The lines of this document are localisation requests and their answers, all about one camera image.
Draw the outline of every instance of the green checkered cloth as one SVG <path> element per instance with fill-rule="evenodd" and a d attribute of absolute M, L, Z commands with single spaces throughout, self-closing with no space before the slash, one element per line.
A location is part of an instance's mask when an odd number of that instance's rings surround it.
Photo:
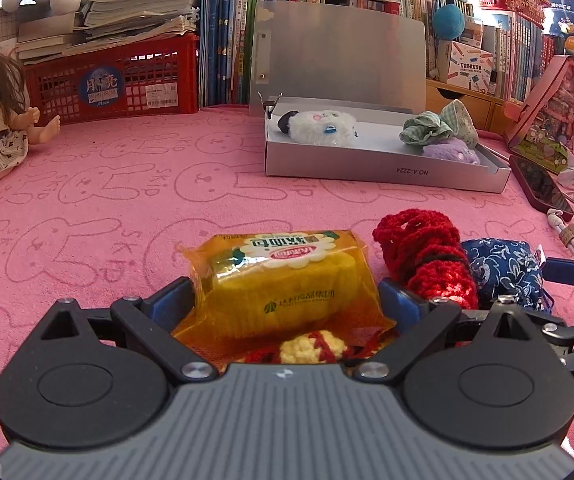
<path fill-rule="evenodd" d="M 457 99 L 445 106 L 440 114 L 423 112 L 404 122 L 400 140 L 413 146 L 428 146 L 450 137 L 462 140 L 473 148 L 478 143 L 478 132 L 467 108 Z"/>

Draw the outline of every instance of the pink tablecloth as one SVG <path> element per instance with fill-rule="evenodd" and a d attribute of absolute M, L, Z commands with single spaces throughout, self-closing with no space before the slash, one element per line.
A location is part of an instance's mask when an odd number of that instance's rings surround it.
<path fill-rule="evenodd" d="M 511 177 L 502 195 L 267 178 L 261 122 L 240 110 L 64 126 L 0 182 L 0 370 L 51 303 L 147 296 L 188 267 L 174 250 L 217 233 L 352 229 L 370 245 L 386 214 L 430 208 L 462 239 L 499 237 L 568 256 Z M 574 288 L 547 285 L 574 324 Z M 0 433 L 0 449 L 4 438 Z M 574 426 L 567 447 L 574 452 Z"/>

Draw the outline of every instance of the smartphone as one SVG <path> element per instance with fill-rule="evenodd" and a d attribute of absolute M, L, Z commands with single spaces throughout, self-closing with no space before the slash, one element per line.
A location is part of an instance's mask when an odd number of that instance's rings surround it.
<path fill-rule="evenodd" d="M 543 213 L 550 209 L 560 209 L 563 220 L 571 221 L 574 210 L 545 168 L 517 155 L 509 157 L 509 165 L 532 208 Z"/>

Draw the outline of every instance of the blue pom-pom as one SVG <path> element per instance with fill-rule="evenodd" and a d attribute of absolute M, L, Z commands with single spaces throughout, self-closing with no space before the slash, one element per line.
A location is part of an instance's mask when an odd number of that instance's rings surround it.
<path fill-rule="evenodd" d="M 439 8 L 433 15 L 433 31 L 439 40 L 455 40 L 465 30 L 465 15 L 454 4 Z"/>

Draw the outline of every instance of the basket label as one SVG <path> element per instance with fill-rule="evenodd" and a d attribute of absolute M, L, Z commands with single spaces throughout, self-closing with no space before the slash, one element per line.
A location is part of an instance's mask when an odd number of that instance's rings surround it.
<path fill-rule="evenodd" d="M 80 100 L 91 106 L 106 106 L 120 99 L 124 93 L 124 80 L 120 70 L 113 66 L 91 69 L 80 80 Z"/>
<path fill-rule="evenodd" d="M 178 105 L 178 83 L 145 86 L 147 108 L 167 108 Z"/>

